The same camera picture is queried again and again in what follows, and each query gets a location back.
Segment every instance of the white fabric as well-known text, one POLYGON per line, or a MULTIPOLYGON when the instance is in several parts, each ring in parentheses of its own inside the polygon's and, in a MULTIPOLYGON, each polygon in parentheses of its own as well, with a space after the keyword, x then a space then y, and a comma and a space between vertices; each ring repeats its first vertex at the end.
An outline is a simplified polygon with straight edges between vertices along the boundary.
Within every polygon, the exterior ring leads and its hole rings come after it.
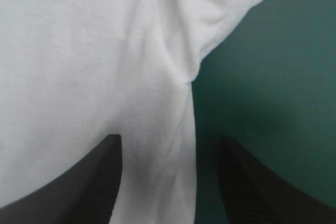
POLYGON ((121 134, 113 224, 192 224, 191 81, 262 0, 0 0, 0 206, 121 134))

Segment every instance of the green background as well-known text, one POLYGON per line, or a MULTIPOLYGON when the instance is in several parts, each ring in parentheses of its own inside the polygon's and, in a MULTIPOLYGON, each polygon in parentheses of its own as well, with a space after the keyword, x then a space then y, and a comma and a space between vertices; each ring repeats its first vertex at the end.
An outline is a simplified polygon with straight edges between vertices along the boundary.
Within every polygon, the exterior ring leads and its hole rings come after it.
POLYGON ((196 224, 228 223, 220 136, 336 207, 336 0, 265 0, 201 64, 193 82, 196 224))

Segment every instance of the t-shirt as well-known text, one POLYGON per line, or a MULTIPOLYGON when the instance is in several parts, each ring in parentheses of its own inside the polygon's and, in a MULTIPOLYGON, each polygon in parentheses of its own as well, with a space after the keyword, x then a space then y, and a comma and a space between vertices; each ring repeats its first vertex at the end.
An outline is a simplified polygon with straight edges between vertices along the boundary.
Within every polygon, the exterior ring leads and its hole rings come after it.
POLYGON ((0 0, 0 207, 122 136, 113 224, 192 224, 191 82, 262 0, 0 0))

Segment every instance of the black object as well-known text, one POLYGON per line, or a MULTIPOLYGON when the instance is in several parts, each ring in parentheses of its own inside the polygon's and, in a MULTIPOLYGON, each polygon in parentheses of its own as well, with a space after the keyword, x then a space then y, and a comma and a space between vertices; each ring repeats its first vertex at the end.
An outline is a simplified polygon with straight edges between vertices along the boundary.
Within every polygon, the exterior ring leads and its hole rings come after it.
POLYGON ((218 175, 231 224, 336 223, 335 209, 284 181, 234 138, 222 138, 218 175))
POLYGON ((0 223, 108 224, 121 170, 121 137, 109 135, 58 178, 0 208, 0 223))

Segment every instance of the teal wall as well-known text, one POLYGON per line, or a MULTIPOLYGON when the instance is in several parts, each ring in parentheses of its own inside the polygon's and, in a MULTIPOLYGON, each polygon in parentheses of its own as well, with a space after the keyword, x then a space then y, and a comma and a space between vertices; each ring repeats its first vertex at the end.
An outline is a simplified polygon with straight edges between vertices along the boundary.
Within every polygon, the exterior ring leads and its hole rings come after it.
POLYGON ((336 207, 336 0, 265 0, 205 58, 193 93, 196 224, 228 223, 221 135, 336 207))

